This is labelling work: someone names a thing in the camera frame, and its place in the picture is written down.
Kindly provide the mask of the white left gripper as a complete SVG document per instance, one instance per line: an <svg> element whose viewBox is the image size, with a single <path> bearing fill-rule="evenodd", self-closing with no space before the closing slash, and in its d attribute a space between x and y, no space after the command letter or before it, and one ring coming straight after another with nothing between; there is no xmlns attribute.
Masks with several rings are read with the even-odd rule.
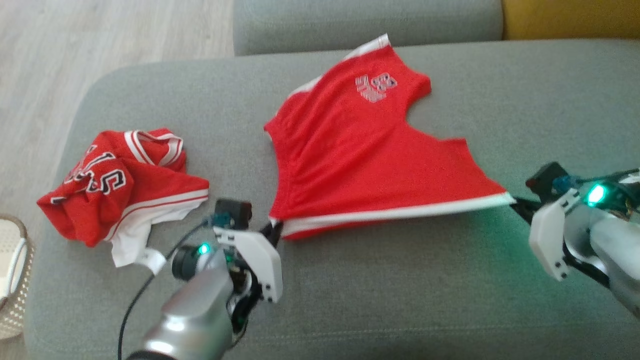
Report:
<svg viewBox="0 0 640 360"><path fill-rule="evenodd" d="M249 316L265 300L278 303L284 292L281 256L277 251L284 224L267 223L258 232L214 227L215 239L229 253L227 260L245 276L240 291L231 297L231 328L242 332Z"/></svg>

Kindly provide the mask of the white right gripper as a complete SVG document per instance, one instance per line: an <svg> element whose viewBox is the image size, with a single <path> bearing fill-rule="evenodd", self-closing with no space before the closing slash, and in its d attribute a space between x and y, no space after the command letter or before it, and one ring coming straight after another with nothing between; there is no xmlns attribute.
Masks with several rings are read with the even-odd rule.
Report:
<svg viewBox="0 0 640 360"><path fill-rule="evenodd" d="M547 274L572 267L612 289L639 287L639 173L600 177L557 175L540 201L510 205L529 226L529 245Z"/></svg>

